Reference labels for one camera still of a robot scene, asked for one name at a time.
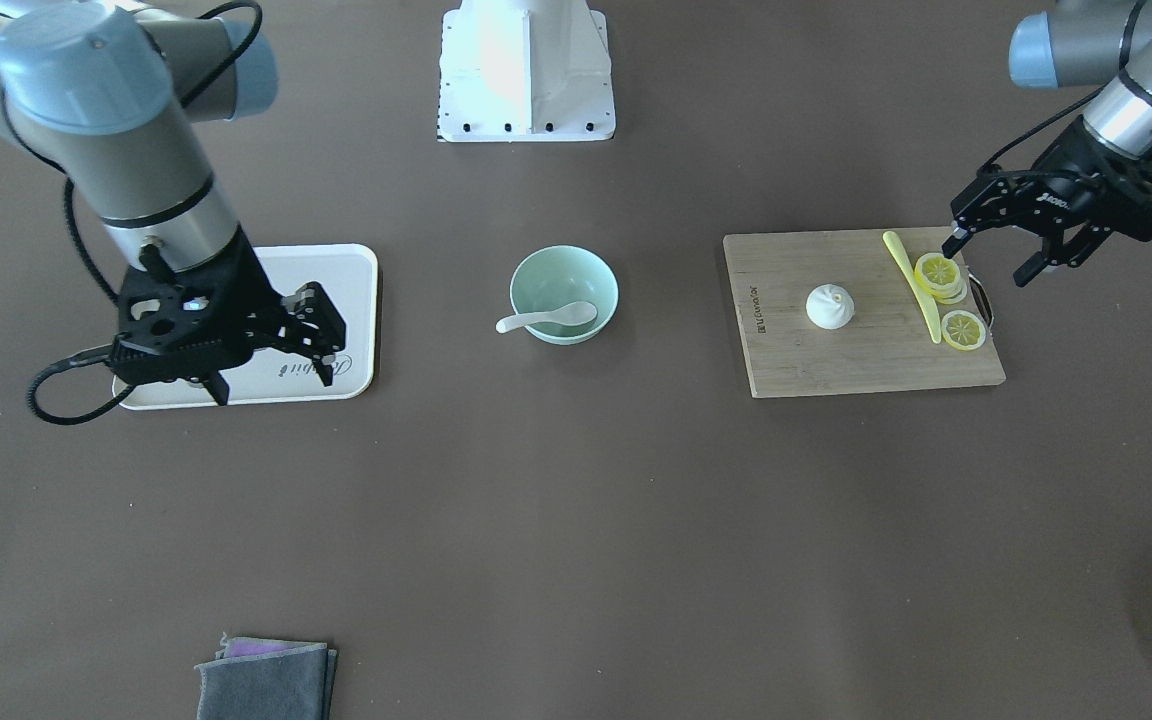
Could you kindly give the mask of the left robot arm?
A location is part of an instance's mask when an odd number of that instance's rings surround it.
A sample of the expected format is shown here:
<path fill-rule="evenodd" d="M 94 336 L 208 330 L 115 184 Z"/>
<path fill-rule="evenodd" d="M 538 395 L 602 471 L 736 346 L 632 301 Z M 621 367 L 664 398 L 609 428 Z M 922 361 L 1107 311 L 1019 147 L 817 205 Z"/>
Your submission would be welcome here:
<path fill-rule="evenodd" d="M 1114 234 L 1152 241 L 1152 1 L 1061 1 L 1021 20 L 1009 47 L 1020 88 L 1091 88 L 1064 131 L 1024 170 L 996 156 L 952 200 L 952 258 L 975 234 L 1015 227 L 1041 241 L 1020 287 L 1079 266 Z"/>

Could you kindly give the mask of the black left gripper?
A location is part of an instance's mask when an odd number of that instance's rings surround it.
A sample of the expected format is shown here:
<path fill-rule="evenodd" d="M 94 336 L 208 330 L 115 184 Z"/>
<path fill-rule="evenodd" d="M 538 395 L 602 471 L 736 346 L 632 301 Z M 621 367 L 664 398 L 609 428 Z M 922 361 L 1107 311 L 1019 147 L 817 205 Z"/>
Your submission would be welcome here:
<path fill-rule="evenodd" d="M 1009 170 L 998 164 L 1033 135 L 1030 129 L 998 150 L 952 200 L 945 258 L 956 258 L 983 232 L 1028 232 L 1041 247 L 1011 273 L 1011 282 L 1023 288 L 1052 266 L 1079 268 L 1111 233 L 1152 241 L 1152 135 L 1142 158 L 1134 158 L 1102 143 L 1076 118 L 1032 167 Z"/>

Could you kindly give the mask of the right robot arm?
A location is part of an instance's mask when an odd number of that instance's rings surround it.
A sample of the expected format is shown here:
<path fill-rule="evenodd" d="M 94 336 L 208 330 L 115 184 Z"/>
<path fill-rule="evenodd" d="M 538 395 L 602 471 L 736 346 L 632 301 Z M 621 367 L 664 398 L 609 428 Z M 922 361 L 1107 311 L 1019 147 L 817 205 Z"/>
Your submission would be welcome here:
<path fill-rule="evenodd" d="M 238 222 L 194 123 L 268 108 L 276 68 L 250 23 L 228 23 L 221 3 L 179 18 L 143 3 L 0 3 L 0 138 L 65 176 L 63 209 L 82 194 L 126 256 L 109 344 L 41 369 L 52 376 L 96 364 L 124 393 L 191 382 L 218 406 L 223 372 L 265 348 L 305 357 L 324 386 L 347 324 L 323 286 L 275 291 Z"/>

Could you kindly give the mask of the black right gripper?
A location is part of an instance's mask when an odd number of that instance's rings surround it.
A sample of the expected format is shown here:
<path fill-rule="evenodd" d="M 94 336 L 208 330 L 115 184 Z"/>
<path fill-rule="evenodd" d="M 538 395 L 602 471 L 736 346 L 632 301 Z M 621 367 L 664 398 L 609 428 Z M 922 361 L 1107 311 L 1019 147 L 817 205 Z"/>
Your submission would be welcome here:
<path fill-rule="evenodd" d="M 282 324 L 283 340 L 301 354 L 280 355 L 278 381 L 323 388 L 338 382 L 343 316 L 319 282 L 279 295 L 244 232 L 194 270 L 128 270 L 118 309 L 111 370 L 128 386 L 198 382 L 217 406 L 228 406 L 221 372 L 251 361 Z"/>

